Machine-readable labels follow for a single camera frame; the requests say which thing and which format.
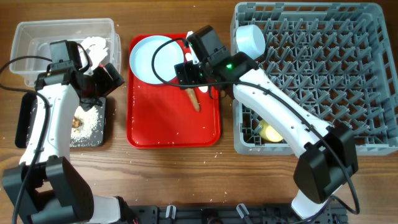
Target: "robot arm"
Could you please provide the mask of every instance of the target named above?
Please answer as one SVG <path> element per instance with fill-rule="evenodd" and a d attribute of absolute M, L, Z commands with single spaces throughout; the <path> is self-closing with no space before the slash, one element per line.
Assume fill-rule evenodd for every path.
<path fill-rule="evenodd" d="M 111 64 L 98 67 L 91 76 L 84 75 L 78 44 L 60 41 L 50 44 L 51 71 L 39 74 L 35 89 L 46 97 L 50 116 L 45 139 L 34 171 L 21 200 L 19 216 L 24 223 L 137 223 L 133 212 L 121 197 L 93 195 L 90 186 L 70 164 L 70 133 L 77 107 L 89 110 L 98 105 L 99 97 L 111 93 L 124 83 Z M 5 170 L 2 184 L 9 198 L 16 204 L 24 174 L 32 166 L 44 124 L 45 107 L 37 97 L 37 113 L 32 135 L 20 166 Z M 35 189 L 47 180 L 48 192 Z"/>
<path fill-rule="evenodd" d="M 239 80 L 260 85 L 270 90 L 300 113 L 322 136 L 328 133 L 326 128 L 330 126 L 329 123 L 308 113 L 294 100 L 289 98 L 269 80 L 262 69 L 252 69 L 241 76 Z M 257 112 L 283 136 L 297 157 L 300 157 L 306 151 L 304 147 L 306 143 L 315 144 L 319 141 L 319 138 L 308 131 L 307 127 L 302 124 L 296 115 L 272 96 L 264 95 L 261 90 L 246 85 L 234 85 L 233 93 L 239 102 Z"/>
<path fill-rule="evenodd" d="M 268 79 L 264 70 L 244 52 L 231 56 L 210 26 L 190 34 L 187 40 L 191 51 L 194 51 L 193 55 L 200 62 L 206 82 L 234 83 L 233 86 L 220 85 L 220 88 L 267 121 L 299 158 L 294 173 L 294 181 L 299 191 L 292 202 L 292 209 L 301 218 L 308 218 L 319 212 L 329 197 L 346 182 L 341 168 L 350 176 L 358 170 L 352 130 L 343 124 L 333 127 L 305 111 L 280 91 Z M 201 81 L 195 77 L 190 79 L 199 83 Z M 248 86 L 247 83 L 261 86 L 278 96 L 317 130 L 322 141 L 281 101 L 258 88 Z M 336 164 L 330 151 L 325 150 L 323 141 L 337 153 L 344 167 Z"/>

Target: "black base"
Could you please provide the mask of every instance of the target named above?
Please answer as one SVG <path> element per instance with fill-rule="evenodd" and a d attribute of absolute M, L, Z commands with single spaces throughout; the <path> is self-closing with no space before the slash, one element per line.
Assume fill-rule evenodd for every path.
<path fill-rule="evenodd" d="M 156 206 L 130 207 L 139 217 L 140 224 L 207 224 L 206 214 L 218 213 L 218 218 L 224 224 L 243 224 L 236 207 L 177 207 L 175 220 L 171 222 L 165 217 L 166 208 Z M 249 217 L 254 224 L 287 224 L 299 219 L 290 208 L 290 204 L 275 204 L 258 207 L 248 207 Z M 347 224 L 346 209 L 340 204 L 329 205 L 314 221 L 314 224 Z"/>

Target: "wooden table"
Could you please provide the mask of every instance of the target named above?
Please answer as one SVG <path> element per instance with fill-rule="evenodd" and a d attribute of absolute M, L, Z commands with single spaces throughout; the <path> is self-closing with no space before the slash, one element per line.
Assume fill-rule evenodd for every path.
<path fill-rule="evenodd" d="M 127 80 L 129 43 L 139 34 L 179 33 L 211 24 L 229 46 L 229 25 L 238 1 L 131 1 L 33 0 L 0 4 L 0 64 L 9 60 L 18 23 L 52 19 L 108 17 L 115 23 L 122 44 L 122 75 Z M 377 1 L 384 9 L 395 55 L 398 52 L 398 2 Z M 21 77 L 8 70 L 7 86 L 24 87 Z M 72 149 L 71 160 L 94 194 L 122 196 L 129 205 L 246 205 L 289 203 L 297 193 L 292 175 L 295 156 L 242 156 L 233 147 L 232 100 L 221 102 L 222 136 L 213 147 L 137 150 L 126 141 L 126 88 L 111 97 L 117 109 L 107 122 L 106 143 L 97 148 Z M 4 169 L 18 165 L 24 150 L 14 145 L 22 94 L 0 90 L 0 177 Z M 350 223 L 398 222 L 398 153 L 360 157 L 353 177 L 361 214 Z M 353 206 L 347 186 L 338 195 Z M 10 223 L 12 203 L 0 190 L 0 223 Z"/>

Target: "yellow sponge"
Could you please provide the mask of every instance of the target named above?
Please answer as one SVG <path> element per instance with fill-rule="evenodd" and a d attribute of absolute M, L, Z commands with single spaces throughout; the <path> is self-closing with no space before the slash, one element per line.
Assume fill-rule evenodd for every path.
<path fill-rule="evenodd" d="M 263 139 L 270 142 L 280 142 L 281 140 L 283 140 L 283 137 L 278 132 L 276 132 L 276 130 L 271 127 L 271 125 L 269 125 L 266 121 L 260 121 L 259 126 L 261 126 L 261 131 L 259 135 Z"/>

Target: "plastic dish rack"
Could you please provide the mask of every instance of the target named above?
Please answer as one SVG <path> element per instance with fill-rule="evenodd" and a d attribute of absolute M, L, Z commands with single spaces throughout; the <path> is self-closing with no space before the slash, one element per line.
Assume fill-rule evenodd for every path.
<path fill-rule="evenodd" d="M 358 155 L 398 150 L 398 78 L 386 23 L 373 3 L 241 2 L 231 23 L 255 24 L 266 39 L 257 59 L 269 78 L 308 112 L 355 133 Z M 262 139 L 262 119 L 234 102 L 234 147 L 241 154 L 293 154 Z"/>

